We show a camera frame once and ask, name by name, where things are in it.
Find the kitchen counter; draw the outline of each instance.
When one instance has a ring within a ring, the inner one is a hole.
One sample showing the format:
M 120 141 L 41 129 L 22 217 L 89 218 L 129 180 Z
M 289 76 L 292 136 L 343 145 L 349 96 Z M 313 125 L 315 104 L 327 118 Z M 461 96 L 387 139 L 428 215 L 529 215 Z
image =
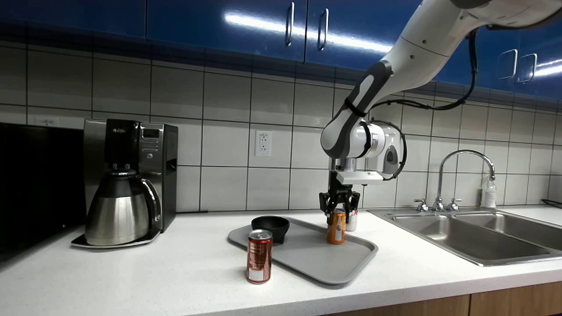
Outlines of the kitchen counter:
M 562 210 L 507 210 L 562 225 Z M 315 213 L 280 213 L 324 227 Z M 257 213 L 180 215 L 154 245 L 87 252 L 66 234 L 0 271 L 8 316 L 89 315 L 327 315 L 562 282 L 562 257 L 479 268 L 370 213 L 354 236 L 380 252 L 345 289 L 324 289 L 278 266 L 266 285 L 245 280 L 247 252 L 227 243 Z

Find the gray tray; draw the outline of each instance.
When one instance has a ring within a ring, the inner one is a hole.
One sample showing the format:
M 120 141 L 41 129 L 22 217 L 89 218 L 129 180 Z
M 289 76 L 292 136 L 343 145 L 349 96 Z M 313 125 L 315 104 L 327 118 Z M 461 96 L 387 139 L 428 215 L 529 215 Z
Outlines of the gray tray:
M 327 229 L 294 218 L 287 220 L 291 220 L 291 229 L 285 245 L 275 245 L 273 261 L 324 287 L 347 287 L 378 252 L 377 245 L 354 236 L 347 236 L 345 245 L 329 245 Z M 229 241 L 247 250 L 250 232 L 250 225 L 233 231 Z

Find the sink faucet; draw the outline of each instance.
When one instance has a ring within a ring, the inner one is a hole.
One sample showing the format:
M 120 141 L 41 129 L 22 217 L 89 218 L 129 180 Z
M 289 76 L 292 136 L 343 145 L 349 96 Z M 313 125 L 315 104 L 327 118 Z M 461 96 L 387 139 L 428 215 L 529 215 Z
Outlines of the sink faucet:
M 443 204 L 443 201 L 442 201 L 443 167 L 445 167 L 445 164 L 447 164 L 449 159 L 452 159 L 452 157 L 456 157 L 456 155 L 461 155 L 461 153 L 473 153 L 473 155 L 484 159 L 484 160 L 489 164 L 489 167 L 491 167 L 491 182 L 496 182 L 494 164 L 493 164 L 493 160 L 491 160 L 487 155 L 484 155 L 484 153 L 480 153 L 480 152 L 475 152 L 475 150 L 457 150 L 457 152 L 454 152 L 454 153 L 450 153 L 450 155 L 447 155 L 447 159 L 443 159 L 442 167 L 440 167 L 438 199 L 436 199 L 436 204 L 435 204 L 435 211 L 436 211 L 436 213 L 445 211 L 445 204 Z

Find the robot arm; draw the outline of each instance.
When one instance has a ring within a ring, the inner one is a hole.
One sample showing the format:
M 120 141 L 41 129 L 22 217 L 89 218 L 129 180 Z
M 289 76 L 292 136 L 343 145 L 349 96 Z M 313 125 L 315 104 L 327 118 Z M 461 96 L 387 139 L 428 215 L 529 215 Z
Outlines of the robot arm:
M 352 185 L 382 180 L 370 176 L 354 183 L 354 178 L 342 178 L 350 171 L 349 160 L 378 157 L 385 150 L 384 127 L 364 120 L 373 104 L 429 83 L 473 31 L 484 25 L 531 27 L 561 8 L 562 0 L 424 0 L 391 53 L 368 71 L 324 129 L 320 143 L 333 159 L 333 173 L 329 194 L 320 194 L 320 208 L 331 215 L 343 204 L 350 213 L 359 204 L 359 194 L 352 192 Z

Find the sink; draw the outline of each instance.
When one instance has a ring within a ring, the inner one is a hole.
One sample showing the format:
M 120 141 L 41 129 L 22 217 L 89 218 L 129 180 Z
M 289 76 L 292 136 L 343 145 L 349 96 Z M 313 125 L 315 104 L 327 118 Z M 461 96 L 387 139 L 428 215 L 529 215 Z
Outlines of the sink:
M 561 255 L 556 250 L 498 232 L 486 218 L 450 215 L 391 215 L 391 224 L 477 266 L 507 266 Z
M 507 213 L 457 213 L 456 220 L 562 252 L 562 229 Z

